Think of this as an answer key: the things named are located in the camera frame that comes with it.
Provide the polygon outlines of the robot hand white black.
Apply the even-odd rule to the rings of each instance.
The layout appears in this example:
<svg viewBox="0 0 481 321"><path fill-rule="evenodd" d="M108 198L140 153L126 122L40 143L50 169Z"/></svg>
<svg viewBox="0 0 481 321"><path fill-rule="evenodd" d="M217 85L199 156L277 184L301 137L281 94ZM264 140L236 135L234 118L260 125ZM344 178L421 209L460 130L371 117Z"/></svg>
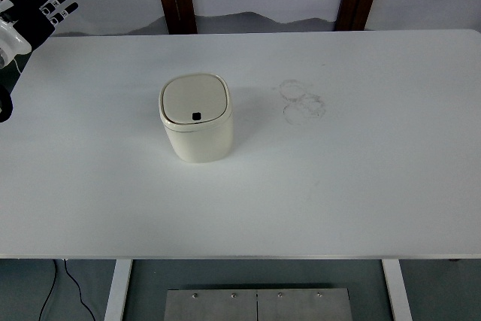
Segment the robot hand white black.
<svg viewBox="0 0 481 321"><path fill-rule="evenodd" d="M31 53L77 9L72 0L1 1L1 51L8 59Z"/></svg>

